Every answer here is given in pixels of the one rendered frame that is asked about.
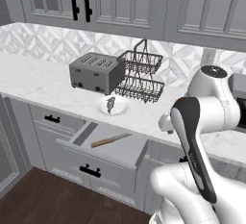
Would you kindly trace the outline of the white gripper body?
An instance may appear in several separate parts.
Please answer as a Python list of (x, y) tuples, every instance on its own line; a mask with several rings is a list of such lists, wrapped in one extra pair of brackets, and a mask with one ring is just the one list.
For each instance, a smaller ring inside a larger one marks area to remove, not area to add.
[(174, 127), (171, 122), (170, 111), (165, 112), (159, 120), (159, 127), (162, 132), (171, 135), (174, 133)]

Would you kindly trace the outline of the white round plate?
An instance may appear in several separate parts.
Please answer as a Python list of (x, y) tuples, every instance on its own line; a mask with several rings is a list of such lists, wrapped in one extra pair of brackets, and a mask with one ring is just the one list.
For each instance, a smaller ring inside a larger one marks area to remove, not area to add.
[[(110, 99), (111, 97), (115, 98), (115, 103), (111, 112), (108, 112), (107, 99)], [(103, 115), (117, 116), (127, 112), (130, 109), (130, 107), (131, 103), (127, 98), (118, 95), (108, 95), (104, 96), (98, 101), (96, 105), (96, 110)]]

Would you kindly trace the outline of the grey piece of meat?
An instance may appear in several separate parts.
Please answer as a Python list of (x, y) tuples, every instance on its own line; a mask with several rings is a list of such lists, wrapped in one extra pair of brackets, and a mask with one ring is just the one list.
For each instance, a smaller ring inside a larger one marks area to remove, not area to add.
[(107, 99), (107, 110), (108, 112), (111, 112), (111, 110), (114, 107), (114, 103), (115, 103), (115, 98), (111, 97), (110, 99)]

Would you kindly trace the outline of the grey open drawer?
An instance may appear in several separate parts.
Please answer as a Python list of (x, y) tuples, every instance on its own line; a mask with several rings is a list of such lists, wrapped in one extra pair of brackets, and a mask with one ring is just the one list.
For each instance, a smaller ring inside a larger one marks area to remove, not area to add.
[[(91, 148), (91, 142), (131, 134), (112, 143)], [(66, 165), (83, 176), (88, 176), (90, 187), (98, 193), (127, 204), (138, 210), (144, 209), (144, 174), (139, 172), (147, 151), (147, 138), (110, 124), (91, 122), (82, 127), (69, 141), (57, 139), (66, 156)], [(89, 164), (92, 170), (101, 169), (96, 178), (79, 170)]]

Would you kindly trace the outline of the small grey drawer front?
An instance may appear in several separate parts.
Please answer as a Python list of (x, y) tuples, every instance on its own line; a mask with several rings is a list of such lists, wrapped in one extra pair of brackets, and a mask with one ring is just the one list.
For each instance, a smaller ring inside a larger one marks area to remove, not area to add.
[[(68, 115), (63, 112), (57, 112), (35, 105), (29, 105), (29, 107), (34, 121), (41, 122), (43, 124), (47, 124), (53, 127), (57, 127), (62, 130), (69, 131), (71, 133), (77, 133), (86, 124), (86, 121), (83, 120), (82, 118)], [(59, 116), (61, 118), (61, 122), (55, 123), (45, 120), (44, 116), (50, 114), (52, 114), (55, 118)]]

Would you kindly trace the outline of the grey lower cupboard door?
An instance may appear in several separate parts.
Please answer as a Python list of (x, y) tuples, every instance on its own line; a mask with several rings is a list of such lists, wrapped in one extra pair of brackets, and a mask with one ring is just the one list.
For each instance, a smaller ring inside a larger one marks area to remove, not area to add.
[[(147, 141), (147, 155), (150, 157), (149, 172), (164, 164), (176, 163), (185, 156), (181, 147), (171, 146), (151, 139)], [(148, 183), (144, 211), (148, 214), (153, 214), (160, 208), (161, 202), (162, 197), (157, 195), (151, 183)]]

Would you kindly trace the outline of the grey box appliance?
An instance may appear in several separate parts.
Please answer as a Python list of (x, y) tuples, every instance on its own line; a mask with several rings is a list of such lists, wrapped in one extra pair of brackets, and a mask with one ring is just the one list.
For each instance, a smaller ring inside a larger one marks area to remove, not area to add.
[(235, 73), (232, 76), (232, 93), (234, 97), (246, 99), (246, 75)]

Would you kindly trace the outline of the grey four-slot toaster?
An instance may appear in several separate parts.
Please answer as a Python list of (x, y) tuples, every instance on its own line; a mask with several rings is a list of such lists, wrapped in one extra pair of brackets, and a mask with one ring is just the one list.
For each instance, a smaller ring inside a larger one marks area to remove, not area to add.
[(110, 95), (125, 79), (125, 62), (89, 52), (69, 65), (71, 86)]

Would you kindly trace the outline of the grey lower cupboard front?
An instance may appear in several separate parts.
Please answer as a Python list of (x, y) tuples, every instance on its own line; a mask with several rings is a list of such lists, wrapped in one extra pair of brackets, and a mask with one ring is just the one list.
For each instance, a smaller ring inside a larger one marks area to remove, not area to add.
[(82, 178), (65, 165), (64, 149), (57, 143), (58, 138), (69, 141), (72, 134), (36, 121), (35, 128), (47, 170), (80, 185)]

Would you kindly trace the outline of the grey corner cupboard door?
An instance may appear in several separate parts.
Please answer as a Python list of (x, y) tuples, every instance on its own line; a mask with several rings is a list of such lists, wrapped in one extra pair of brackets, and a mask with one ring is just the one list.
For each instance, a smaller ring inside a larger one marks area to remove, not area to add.
[(0, 199), (31, 169), (11, 99), (0, 94)]

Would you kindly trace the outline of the wooden-handled knife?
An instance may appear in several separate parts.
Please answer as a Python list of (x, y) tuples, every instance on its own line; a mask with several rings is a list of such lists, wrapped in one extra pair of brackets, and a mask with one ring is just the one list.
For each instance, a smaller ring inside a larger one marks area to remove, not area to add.
[(101, 140), (98, 140), (95, 142), (91, 142), (91, 148), (95, 148), (95, 147), (98, 147), (98, 146), (101, 146), (104, 144), (112, 143), (116, 140), (119, 140), (119, 139), (124, 138), (124, 137), (129, 137), (129, 136), (131, 136), (131, 134), (122, 134), (122, 135), (118, 135), (115, 137), (109, 137), (109, 138), (101, 139)]

